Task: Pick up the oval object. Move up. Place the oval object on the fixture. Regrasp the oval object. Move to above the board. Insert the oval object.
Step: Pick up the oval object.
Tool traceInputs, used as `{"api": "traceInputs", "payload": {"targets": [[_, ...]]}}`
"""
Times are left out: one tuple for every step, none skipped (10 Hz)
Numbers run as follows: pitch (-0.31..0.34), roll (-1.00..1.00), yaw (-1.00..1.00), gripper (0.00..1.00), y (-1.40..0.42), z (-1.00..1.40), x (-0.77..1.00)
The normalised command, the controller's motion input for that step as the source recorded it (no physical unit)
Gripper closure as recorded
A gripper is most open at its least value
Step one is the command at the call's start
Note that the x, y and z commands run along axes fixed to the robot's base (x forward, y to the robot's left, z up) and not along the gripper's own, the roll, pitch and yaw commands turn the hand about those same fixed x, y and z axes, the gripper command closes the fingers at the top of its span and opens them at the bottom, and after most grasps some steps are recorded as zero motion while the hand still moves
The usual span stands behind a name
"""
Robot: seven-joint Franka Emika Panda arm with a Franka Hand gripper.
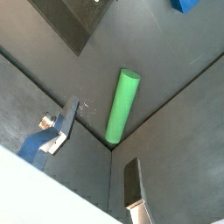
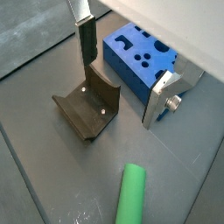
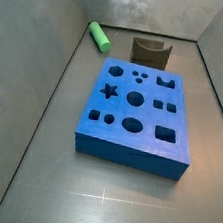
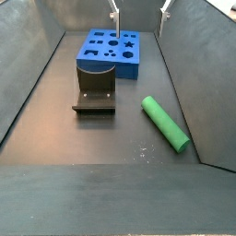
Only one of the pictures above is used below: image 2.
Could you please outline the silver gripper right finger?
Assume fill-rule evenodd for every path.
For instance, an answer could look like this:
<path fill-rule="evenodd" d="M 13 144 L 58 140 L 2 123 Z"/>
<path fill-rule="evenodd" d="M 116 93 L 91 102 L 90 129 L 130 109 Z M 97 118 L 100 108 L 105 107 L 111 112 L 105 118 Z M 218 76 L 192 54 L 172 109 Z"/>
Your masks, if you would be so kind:
<path fill-rule="evenodd" d="M 179 94 L 193 88 L 204 72 L 202 68 L 178 54 L 174 72 L 165 70 L 150 90 L 143 112 L 143 126 L 148 130 L 165 109 L 175 112 L 181 103 Z"/>

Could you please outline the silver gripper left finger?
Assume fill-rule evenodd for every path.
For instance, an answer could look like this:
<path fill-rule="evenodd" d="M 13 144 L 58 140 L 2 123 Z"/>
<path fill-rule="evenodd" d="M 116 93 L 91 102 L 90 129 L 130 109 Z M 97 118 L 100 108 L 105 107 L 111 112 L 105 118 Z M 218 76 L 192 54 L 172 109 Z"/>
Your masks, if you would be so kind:
<path fill-rule="evenodd" d="M 75 22 L 75 33 L 80 39 L 83 65 L 90 65 L 97 57 L 95 17 L 91 14 L 88 0 L 66 0 Z"/>

